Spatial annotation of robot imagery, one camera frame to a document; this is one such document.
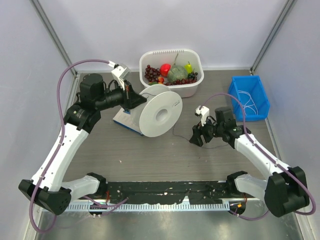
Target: green melon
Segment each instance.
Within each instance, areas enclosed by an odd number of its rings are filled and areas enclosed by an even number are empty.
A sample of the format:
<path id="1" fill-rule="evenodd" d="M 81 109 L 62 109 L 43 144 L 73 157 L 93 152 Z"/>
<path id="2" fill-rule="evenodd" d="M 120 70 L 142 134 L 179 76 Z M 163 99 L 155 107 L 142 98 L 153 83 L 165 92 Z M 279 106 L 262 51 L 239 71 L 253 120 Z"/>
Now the green melon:
<path id="1" fill-rule="evenodd" d="M 188 72 L 183 66 L 173 65 L 169 72 L 167 79 L 170 83 L 175 82 L 177 79 L 182 80 L 188 78 Z"/>

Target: white spool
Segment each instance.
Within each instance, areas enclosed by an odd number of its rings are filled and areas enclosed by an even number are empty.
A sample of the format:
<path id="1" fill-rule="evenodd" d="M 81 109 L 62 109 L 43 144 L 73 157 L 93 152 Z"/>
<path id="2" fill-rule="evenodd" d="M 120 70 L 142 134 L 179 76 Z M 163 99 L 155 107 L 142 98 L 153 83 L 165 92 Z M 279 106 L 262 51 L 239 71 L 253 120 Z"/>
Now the white spool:
<path id="1" fill-rule="evenodd" d="M 147 102 L 132 109 L 131 119 L 147 137 L 166 133 L 178 121 L 182 112 L 182 99 L 166 85 L 155 84 L 147 87 L 140 95 Z"/>

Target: white basket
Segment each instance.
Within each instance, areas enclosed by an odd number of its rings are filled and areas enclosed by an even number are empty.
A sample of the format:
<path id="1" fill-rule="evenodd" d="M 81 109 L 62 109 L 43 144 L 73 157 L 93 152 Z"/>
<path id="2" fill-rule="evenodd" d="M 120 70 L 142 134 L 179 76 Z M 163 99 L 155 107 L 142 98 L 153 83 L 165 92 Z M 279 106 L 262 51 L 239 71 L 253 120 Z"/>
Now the white basket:
<path id="1" fill-rule="evenodd" d="M 152 68 L 160 68 L 162 64 L 172 64 L 179 53 L 175 64 L 184 66 L 190 62 L 194 71 L 198 73 L 197 81 L 195 83 L 184 85 L 168 86 L 171 91 L 176 92 L 181 98 L 187 98 L 194 95 L 197 91 L 198 85 L 204 79 L 204 71 L 201 66 L 199 55 L 190 49 L 171 49 L 171 50 L 156 50 L 148 51 L 142 55 L 139 62 L 140 81 L 145 88 L 149 87 L 148 80 L 145 79 L 145 69 L 147 65 Z"/>

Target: hole in spool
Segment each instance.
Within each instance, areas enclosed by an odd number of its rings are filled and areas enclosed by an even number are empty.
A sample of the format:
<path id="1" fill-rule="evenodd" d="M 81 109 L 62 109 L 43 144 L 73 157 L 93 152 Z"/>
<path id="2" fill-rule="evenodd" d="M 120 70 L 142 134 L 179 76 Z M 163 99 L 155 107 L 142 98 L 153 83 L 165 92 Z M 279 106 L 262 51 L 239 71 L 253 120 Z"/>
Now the hole in spool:
<path id="1" fill-rule="evenodd" d="M 156 114 L 155 119 L 158 122 L 161 122 L 161 121 L 166 119 L 167 115 L 168 115 L 168 110 L 167 109 L 162 109 Z"/>

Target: robotic arm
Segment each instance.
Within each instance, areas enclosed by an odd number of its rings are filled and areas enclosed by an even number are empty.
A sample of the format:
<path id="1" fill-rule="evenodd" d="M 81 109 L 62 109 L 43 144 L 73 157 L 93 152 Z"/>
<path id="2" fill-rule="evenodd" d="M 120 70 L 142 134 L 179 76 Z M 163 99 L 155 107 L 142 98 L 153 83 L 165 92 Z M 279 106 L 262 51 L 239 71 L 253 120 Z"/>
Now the robotic arm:
<path id="1" fill-rule="evenodd" d="M 253 139 L 252 143 L 245 134 L 244 126 L 237 126 L 229 107 L 217 108 L 216 119 L 210 116 L 210 111 L 205 106 L 197 107 L 195 115 L 200 116 L 201 121 L 193 126 L 190 143 L 201 147 L 204 144 L 202 137 L 206 143 L 209 143 L 212 138 L 222 138 L 233 149 L 247 157 L 265 178 L 265 180 L 254 178 L 245 171 L 233 173 L 227 177 L 231 192 L 247 193 L 264 201 L 276 217 L 309 205 L 310 200 L 306 192 L 278 165 L 288 170 L 307 187 L 305 172 L 298 166 L 291 168 L 277 159 L 256 140 L 249 129 L 246 129 L 250 138 Z M 256 146 L 266 152 L 276 164 L 272 163 Z"/>
<path id="2" fill-rule="evenodd" d="M 64 117 L 64 141 L 54 161 L 43 177 L 34 202 L 40 207 L 54 213 L 62 214 L 69 203 L 86 195 L 102 196 L 107 190 L 107 181 L 101 175 L 88 173 L 83 178 L 62 182 L 63 177 L 83 141 L 91 133 L 95 124 L 100 120 L 100 112 L 105 109 L 121 106 L 129 111 L 147 99 L 136 93 L 126 76 L 129 69 L 124 65 L 115 64 L 111 71 L 114 80 L 108 87 L 99 74 L 88 74 L 80 83 L 78 100 L 66 112 Z M 19 190 L 30 200 L 35 189 L 35 183 L 47 166 L 60 144 L 61 132 L 54 143 L 49 155 L 31 180 L 22 180 Z"/>

